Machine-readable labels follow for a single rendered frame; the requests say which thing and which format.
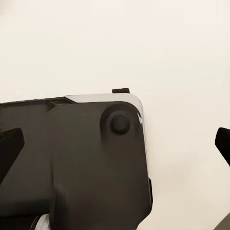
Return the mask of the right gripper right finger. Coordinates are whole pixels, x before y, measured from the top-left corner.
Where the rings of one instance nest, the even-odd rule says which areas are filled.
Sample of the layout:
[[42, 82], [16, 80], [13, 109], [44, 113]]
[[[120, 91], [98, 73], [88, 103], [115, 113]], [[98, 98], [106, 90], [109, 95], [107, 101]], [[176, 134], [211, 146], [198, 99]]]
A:
[[230, 129], [223, 127], [218, 129], [215, 145], [230, 166]]

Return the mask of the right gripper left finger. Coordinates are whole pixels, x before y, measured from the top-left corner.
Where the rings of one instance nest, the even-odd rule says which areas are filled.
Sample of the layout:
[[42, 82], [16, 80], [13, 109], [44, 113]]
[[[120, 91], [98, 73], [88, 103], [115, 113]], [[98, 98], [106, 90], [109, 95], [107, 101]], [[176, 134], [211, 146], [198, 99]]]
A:
[[0, 185], [25, 145], [21, 128], [0, 133]]

